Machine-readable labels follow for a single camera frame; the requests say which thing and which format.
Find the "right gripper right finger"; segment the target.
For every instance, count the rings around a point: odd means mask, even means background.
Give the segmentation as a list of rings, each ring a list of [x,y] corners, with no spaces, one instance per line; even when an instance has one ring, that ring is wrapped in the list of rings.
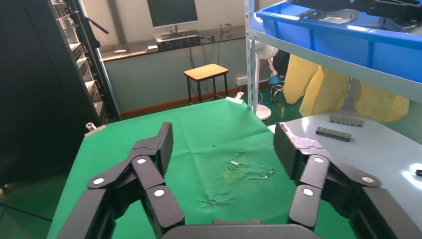
[[[421,229],[375,176],[335,159],[316,140],[277,123],[274,151],[296,191],[287,222],[313,231],[326,201],[359,239],[419,239]]]

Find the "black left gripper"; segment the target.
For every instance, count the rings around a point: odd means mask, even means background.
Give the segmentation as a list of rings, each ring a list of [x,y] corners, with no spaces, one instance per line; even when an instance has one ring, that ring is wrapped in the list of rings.
[[[421,20],[422,4],[417,0],[289,0],[290,4],[333,12],[352,9],[365,12],[367,15]]]

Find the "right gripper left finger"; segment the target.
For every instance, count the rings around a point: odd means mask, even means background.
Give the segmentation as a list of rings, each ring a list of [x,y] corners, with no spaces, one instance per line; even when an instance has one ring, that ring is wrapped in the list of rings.
[[[56,237],[110,239],[115,221],[135,202],[141,203],[158,239],[184,225],[185,215],[164,179],[173,143],[170,122],[156,136],[137,141],[126,160],[88,181]]]

